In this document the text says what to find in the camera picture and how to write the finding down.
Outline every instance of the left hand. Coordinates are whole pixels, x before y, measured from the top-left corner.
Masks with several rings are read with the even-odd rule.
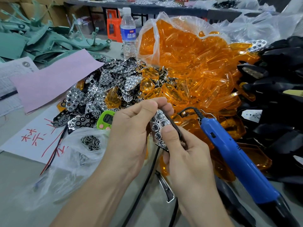
[[[119,170],[120,176],[126,177],[130,183],[143,166],[147,135],[150,133],[149,122],[158,108],[169,116],[174,113],[172,105],[165,97],[144,100],[116,112],[106,152],[100,165],[104,164],[113,167],[115,171]]]

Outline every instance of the bottle label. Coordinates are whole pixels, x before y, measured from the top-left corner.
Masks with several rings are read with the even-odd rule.
[[[121,29],[121,36],[124,41],[135,41],[136,29]]]

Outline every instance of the blue soldering iron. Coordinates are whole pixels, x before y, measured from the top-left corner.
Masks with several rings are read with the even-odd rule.
[[[259,208],[278,227],[299,227],[299,223],[291,214],[290,208],[282,195],[269,183],[216,118],[206,118],[194,107],[186,108],[183,111],[187,109],[193,109],[199,116],[201,119],[201,129],[219,150],[227,165],[243,184]]]

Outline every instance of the right hand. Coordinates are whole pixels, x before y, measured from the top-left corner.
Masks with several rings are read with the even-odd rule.
[[[204,221],[210,221],[210,226],[219,226],[220,223],[211,225],[217,222],[214,212],[225,210],[216,188],[209,148],[184,128],[179,129],[187,150],[181,145],[173,126],[164,126],[161,134],[169,149],[169,153],[164,152],[163,160],[168,164],[172,190],[178,198],[180,210],[191,226],[201,226]]]

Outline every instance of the water bottle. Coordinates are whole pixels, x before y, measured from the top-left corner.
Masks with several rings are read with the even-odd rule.
[[[136,49],[136,24],[131,17],[131,8],[124,7],[122,9],[123,18],[121,21],[121,36],[123,41],[124,59],[135,57]]]

